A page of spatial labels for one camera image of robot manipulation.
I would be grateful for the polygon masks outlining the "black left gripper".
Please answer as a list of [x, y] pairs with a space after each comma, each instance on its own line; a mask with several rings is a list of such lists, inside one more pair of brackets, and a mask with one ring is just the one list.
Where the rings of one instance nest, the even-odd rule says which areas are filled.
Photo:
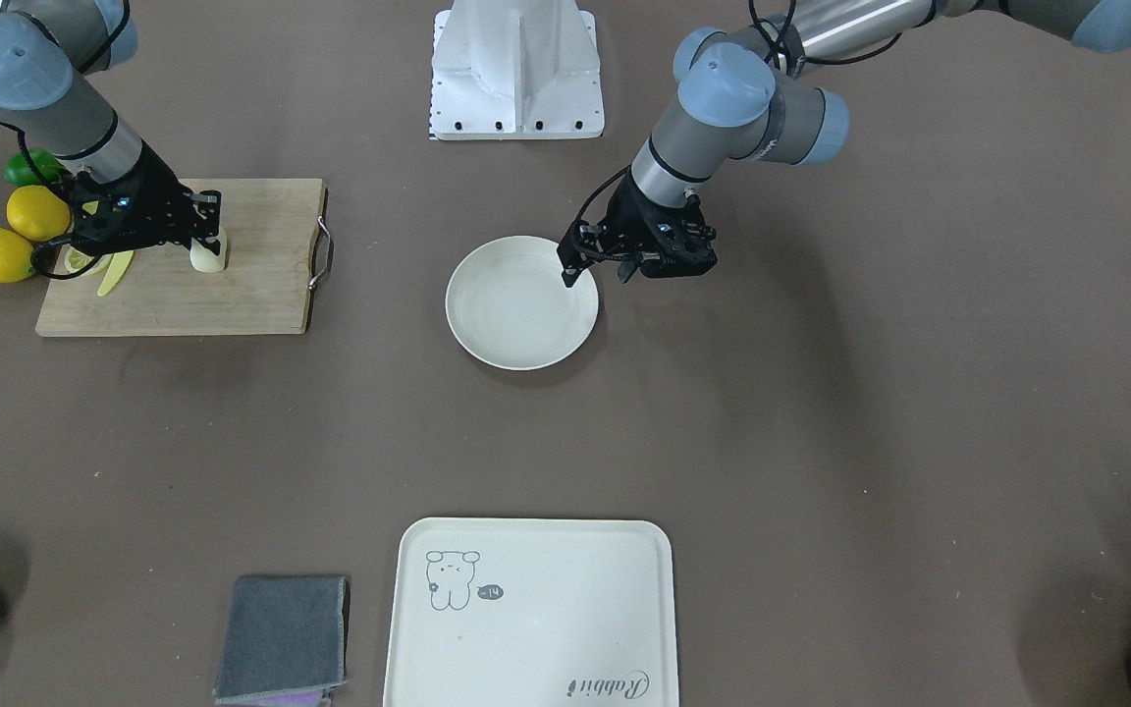
[[696, 277], [718, 262], [715, 238], [699, 197], [689, 197], [681, 207], [663, 206], [651, 201], [632, 176], [624, 175], [610, 198], [602, 225], [573, 221], [556, 245], [556, 256], [566, 288], [573, 287], [593, 264], [615, 259], [623, 285], [636, 274], [647, 279]]

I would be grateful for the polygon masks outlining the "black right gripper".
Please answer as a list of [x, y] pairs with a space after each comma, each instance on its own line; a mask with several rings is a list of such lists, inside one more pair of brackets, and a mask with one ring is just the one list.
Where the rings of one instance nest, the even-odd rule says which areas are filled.
[[148, 144], [126, 176], [100, 184], [84, 170], [69, 188], [69, 245], [85, 255], [153, 245], [178, 245], [189, 253], [196, 238], [215, 238], [223, 229], [219, 190], [191, 191]]

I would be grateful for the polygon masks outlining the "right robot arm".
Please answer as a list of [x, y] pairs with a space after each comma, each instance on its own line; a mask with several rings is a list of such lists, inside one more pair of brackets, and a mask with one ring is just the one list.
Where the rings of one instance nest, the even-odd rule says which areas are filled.
[[221, 193], [181, 184], [88, 81], [136, 50], [126, 1], [0, 1], [0, 126], [66, 167], [51, 184], [72, 215], [59, 245], [98, 258], [171, 243], [224, 269]]

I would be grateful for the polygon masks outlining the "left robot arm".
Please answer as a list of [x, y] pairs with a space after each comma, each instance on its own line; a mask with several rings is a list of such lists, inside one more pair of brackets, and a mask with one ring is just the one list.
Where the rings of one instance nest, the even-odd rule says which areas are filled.
[[701, 276], [717, 264], [717, 233], [697, 192], [724, 161], [824, 164], [845, 144], [844, 100], [800, 75], [874, 58], [904, 32], [979, 9], [1091, 52], [1131, 48], [1131, 1], [791, 1], [751, 12], [740, 31], [698, 28], [674, 52], [674, 100], [632, 164], [608, 178], [606, 214], [566, 229], [563, 283], [601, 261], [616, 262], [620, 281]]

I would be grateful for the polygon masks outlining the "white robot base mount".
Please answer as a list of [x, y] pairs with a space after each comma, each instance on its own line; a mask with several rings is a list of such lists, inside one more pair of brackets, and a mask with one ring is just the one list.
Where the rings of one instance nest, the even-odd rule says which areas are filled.
[[455, 1], [432, 27], [431, 138], [586, 139], [605, 130], [596, 18], [575, 1]]

